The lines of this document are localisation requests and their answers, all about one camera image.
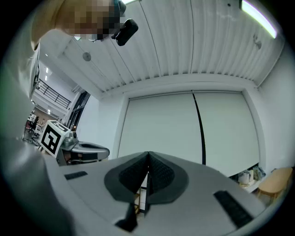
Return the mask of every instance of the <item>wooden chair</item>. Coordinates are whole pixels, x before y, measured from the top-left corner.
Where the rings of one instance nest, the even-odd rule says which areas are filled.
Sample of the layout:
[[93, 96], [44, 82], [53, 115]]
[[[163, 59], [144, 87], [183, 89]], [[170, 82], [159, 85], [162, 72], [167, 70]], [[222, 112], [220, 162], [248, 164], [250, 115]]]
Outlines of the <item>wooden chair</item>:
[[279, 194], [288, 186], [292, 168], [281, 168], [274, 170], [258, 187], [257, 196], [268, 195], [274, 201]]

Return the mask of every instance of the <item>ceiling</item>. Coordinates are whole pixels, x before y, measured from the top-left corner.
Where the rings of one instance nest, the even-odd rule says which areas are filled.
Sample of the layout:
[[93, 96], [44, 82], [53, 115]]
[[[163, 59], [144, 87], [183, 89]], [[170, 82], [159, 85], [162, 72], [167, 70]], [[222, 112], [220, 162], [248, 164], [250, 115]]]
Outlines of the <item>ceiling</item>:
[[[136, 1], [128, 4], [125, 15], [136, 21], [139, 30], [123, 47], [111, 39], [77, 41], [51, 31], [41, 48], [58, 59], [53, 61], [67, 77], [76, 82], [83, 77], [87, 81], [78, 83], [82, 88], [100, 93], [181, 74], [225, 75], [259, 85], [279, 58], [284, 39], [280, 34], [273, 39], [238, 4], [236, 0]], [[83, 60], [84, 52], [91, 54], [90, 62]]]

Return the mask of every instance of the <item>metal railing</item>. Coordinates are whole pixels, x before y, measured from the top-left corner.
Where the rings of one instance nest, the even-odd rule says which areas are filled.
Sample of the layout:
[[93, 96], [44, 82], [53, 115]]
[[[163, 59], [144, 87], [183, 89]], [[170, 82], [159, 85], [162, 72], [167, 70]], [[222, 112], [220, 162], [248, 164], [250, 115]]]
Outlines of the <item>metal railing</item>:
[[39, 79], [39, 83], [38, 83], [38, 86], [36, 89], [39, 90], [41, 93], [43, 93], [48, 98], [52, 99], [57, 104], [63, 106], [65, 109], [67, 109], [69, 104], [71, 103], [70, 100], [67, 100], [65, 97], [60, 95], [53, 88], [51, 88], [47, 84], [45, 84], [41, 79]]

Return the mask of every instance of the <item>black rubber pad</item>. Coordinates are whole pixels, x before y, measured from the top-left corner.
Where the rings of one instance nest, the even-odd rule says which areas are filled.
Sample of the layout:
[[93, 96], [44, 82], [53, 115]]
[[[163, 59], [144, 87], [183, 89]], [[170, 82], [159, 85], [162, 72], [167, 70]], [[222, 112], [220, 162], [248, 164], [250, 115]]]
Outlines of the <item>black rubber pad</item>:
[[66, 178], [66, 180], [70, 180], [70, 179], [79, 178], [79, 177], [82, 177], [85, 175], [88, 175], [85, 171], [79, 171], [79, 172], [67, 174], [67, 175], [65, 175], [65, 178]]
[[253, 217], [227, 191], [218, 191], [214, 196], [236, 227], [241, 228], [253, 220]]

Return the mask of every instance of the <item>black strip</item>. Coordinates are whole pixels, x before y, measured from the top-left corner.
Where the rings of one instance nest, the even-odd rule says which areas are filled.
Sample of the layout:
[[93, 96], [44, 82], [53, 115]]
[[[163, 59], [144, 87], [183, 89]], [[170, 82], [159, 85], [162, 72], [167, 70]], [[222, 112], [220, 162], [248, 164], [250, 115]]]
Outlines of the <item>black strip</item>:
[[67, 175], [65, 175], [65, 178], [66, 178], [66, 180], [70, 180], [70, 179], [79, 178], [79, 177], [82, 177], [85, 175], [88, 175], [88, 174], [84, 171], [79, 171], [79, 172], [67, 174]]
[[227, 191], [218, 191], [214, 196], [237, 228], [253, 220], [253, 217]]
[[193, 97], [194, 97], [194, 100], [195, 100], [195, 107], [197, 108], [197, 112], [198, 112], [198, 118], [199, 118], [199, 124], [200, 124], [200, 131], [201, 131], [201, 139], [202, 139], [202, 164], [203, 165], [206, 165], [206, 146], [205, 146], [204, 130], [203, 130], [203, 125], [202, 125], [200, 111], [199, 111], [198, 104], [197, 104], [197, 101], [195, 99], [194, 93], [193, 93]]

